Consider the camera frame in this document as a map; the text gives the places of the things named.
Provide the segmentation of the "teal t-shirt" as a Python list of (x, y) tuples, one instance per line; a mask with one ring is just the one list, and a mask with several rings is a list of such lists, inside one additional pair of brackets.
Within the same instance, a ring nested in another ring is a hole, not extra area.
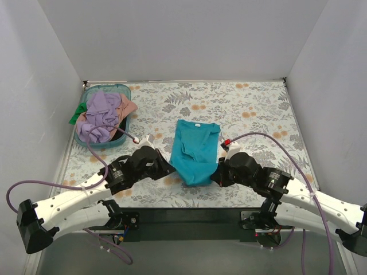
[(217, 170), (217, 150), (220, 126), (178, 120), (170, 164), (188, 186), (211, 184)]

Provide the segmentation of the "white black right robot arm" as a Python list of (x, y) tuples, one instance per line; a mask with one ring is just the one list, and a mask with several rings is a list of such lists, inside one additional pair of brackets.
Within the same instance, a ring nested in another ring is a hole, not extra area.
[(262, 167), (245, 152), (220, 158), (210, 177), (220, 187), (240, 184), (264, 197), (257, 214), (245, 219), (246, 227), (268, 230), (292, 226), (317, 233), (329, 233), (347, 250), (366, 256), (366, 207), (311, 191), (290, 174)]

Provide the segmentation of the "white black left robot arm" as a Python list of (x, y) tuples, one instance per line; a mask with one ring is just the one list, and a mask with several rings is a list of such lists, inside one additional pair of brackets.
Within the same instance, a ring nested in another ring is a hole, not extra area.
[(75, 190), (49, 199), (19, 204), (17, 227), (28, 254), (40, 252), (55, 239), (74, 231), (136, 230), (139, 214), (123, 210), (111, 197), (150, 178), (158, 180), (175, 172), (158, 149), (138, 148), (131, 156), (123, 155), (102, 168)]

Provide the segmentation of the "floral patterned table mat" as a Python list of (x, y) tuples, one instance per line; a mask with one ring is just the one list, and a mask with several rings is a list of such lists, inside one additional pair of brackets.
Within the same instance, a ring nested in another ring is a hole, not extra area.
[[(130, 83), (138, 109), (130, 134), (154, 136), (169, 158), (179, 119), (220, 126), (219, 141), (238, 138), (243, 151), (262, 166), (276, 167), (318, 188), (283, 82)], [(259, 207), (263, 198), (250, 188), (188, 187), (177, 174), (146, 179), (114, 195), (122, 207)]]

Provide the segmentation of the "pink t-shirt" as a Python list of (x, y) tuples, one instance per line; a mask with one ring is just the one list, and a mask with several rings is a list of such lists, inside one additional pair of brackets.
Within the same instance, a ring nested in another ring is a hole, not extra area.
[(87, 101), (87, 111), (78, 117), (76, 124), (116, 126), (137, 109), (136, 104), (125, 95), (98, 91)]

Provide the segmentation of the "clear teal plastic basket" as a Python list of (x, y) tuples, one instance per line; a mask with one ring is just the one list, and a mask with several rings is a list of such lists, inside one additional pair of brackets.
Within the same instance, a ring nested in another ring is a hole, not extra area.
[[(110, 85), (95, 85), (89, 87), (85, 90), (81, 97), (81, 102), (86, 103), (97, 91), (102, 90), (105, 93), (120, 93), (121, 95), (125, 95), (129, 100), (131, 100), (131, 90), (128, 86), (123, 84), (110, 84)], [(130, 125), (130, 117), (128, 115), (124, 120), (120, 123), (119, 128), (125, 132), (128, 132)], [(92, 143), (90, 142), (90, 146), (93, 149), (107, 149), (121, 146), (127, 139), (127, 135), (120, 131), (116, 131), (114, 136), (109, 142), (106, 143)]]

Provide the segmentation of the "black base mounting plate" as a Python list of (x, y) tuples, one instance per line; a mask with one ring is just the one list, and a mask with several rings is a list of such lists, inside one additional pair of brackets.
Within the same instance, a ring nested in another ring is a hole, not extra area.
[(257, 229), (278, 231), (274, 213), (260, 208), (122, 208), (114, 221), (94, 230), (122, 233), (124, 240), (201, 241), (239, 240), (255, 242)]

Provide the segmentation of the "lavender t-shirt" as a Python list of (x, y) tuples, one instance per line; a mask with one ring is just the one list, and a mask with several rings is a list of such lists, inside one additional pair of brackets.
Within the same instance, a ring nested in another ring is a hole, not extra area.
[(98, 90), (87, 101), (87, 111), (76, 122), (76, 131), (82, 142), (106, 143), (111, 140), (111, 131), (119, 125), (119, 111), (122, 103), (119, 93), (105, 93)]

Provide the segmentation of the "green t-shirt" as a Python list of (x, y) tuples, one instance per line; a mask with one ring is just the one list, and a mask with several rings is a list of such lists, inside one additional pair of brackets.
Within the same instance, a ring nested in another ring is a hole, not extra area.
[(86, 102), (80, 103), (78, 107), (75, 109), (75, 112), (68, 123), (71, 125), (75, 125), (78, 117), (86, 111), (87, 111), (87, 103)]

